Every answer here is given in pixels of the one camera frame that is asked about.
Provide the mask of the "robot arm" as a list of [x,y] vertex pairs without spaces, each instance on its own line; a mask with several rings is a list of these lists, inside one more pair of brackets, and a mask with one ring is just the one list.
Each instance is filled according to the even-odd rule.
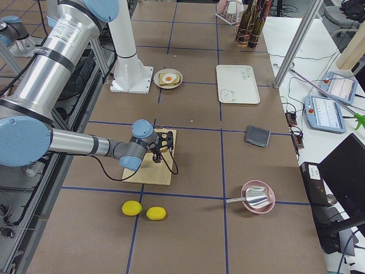
[[7,49],[15,46],[20,57],[32,57],[36,48],[32,36],[16,15],[1,18],[1,42]]
[[54,108],[89,41],[108,25],[116,46],[114,91],[146,93],[153,69],[137,57],[126,1],[59,1],[59,19],[16,91],[1,99],[1,165],[20,167],[46,152],[106,156],[137,171],[147,152],[154,162],[173,150],[171,133],[156,132],[147,120],[132,125],[128,142],[52,128]]

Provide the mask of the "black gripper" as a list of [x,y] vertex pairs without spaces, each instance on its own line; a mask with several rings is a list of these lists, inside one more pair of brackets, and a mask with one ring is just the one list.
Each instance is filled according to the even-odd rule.
[[162,160],[162,149],[168,150],[169,152],[172,152],[174,149],[174,138],[173,138],[173,132],[167,131],[167,132],[157,132],[157,139],[155,142],[155,146],[152,148],[153,158],[152,160],[155,163],[160,163]]

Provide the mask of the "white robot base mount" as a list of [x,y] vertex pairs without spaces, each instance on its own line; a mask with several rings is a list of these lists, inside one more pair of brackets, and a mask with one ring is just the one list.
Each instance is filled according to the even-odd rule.
[[119,1],[119,13],[108,25],[117,55],[110,90],[149,93],[153,67],[144,66],[137,56],[127,1]]

